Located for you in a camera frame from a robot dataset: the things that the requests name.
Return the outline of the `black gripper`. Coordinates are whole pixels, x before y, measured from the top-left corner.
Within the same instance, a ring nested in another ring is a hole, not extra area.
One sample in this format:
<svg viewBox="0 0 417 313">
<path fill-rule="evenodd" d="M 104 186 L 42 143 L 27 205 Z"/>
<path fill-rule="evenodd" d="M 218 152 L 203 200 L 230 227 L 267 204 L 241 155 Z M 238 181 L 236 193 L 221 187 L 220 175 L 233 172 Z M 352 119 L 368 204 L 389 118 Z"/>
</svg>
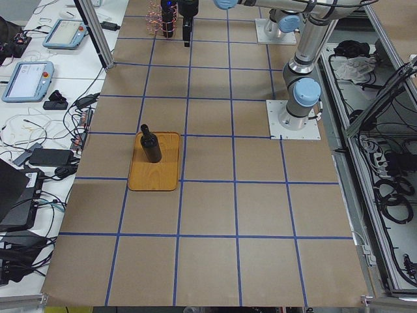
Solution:
<svg viewBox="0 0 417 313">
<path fill-rule="evenodd" d="M 199 12 L 198 0 L 180 0 L 180 14 L 183 17 L 182 39 L 184 46 L 189 48 L 193 30 L 193 17 Z"/>
</svg>

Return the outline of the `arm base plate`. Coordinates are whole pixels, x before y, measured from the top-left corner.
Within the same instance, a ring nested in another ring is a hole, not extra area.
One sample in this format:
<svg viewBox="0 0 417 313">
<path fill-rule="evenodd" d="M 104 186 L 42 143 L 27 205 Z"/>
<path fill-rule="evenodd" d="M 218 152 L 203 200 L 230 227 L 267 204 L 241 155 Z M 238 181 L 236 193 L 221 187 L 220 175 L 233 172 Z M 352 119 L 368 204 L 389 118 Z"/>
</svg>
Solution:
<svg viewBox="0 0 417 313">
<path fill-rule="evenodd" d="M 266 110 L 270 138 L 273 140 L 320 140 L 314 109 L 307 117 L 293 117 L 287 112 L 286 100 L 267 100 Z"/>
<path fill-rule="evenodd" d="M 295 45 L 295 30 L 298 29 L 298 17 L 286 17 L 273 22 L 271 19 L 256 19 L 257 42 L 260 44 Z"/>
</svg>

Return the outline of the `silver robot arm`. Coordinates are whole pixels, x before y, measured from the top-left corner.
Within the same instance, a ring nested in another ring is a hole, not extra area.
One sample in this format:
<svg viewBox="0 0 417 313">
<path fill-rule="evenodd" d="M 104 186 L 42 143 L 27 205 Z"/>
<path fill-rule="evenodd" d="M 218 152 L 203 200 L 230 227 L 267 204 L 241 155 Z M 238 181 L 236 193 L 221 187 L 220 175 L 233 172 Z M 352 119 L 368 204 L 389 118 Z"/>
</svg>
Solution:
<svg viewBox="0 0 417 313">
<path fill-rule="evenodd" d="M 321 86 L 311 73 L 336 24 L 336 20 L 308 16 L 295 54 L 284 66 L 283 78 L 289 99 L 278 119 L 286 129 L 303 129 L 309 121 L 310 111 L 320 100 Z"/>
<path fill-rule="evenodd" d="M 307 14 L 309 19 L 304 27 L 298 49 L 311 48 L 319 53 L 339 19 L 373 3 L 374 1 L 215 1 L 214 5 L 221 10 L 244 5 Z"/>
</svg>

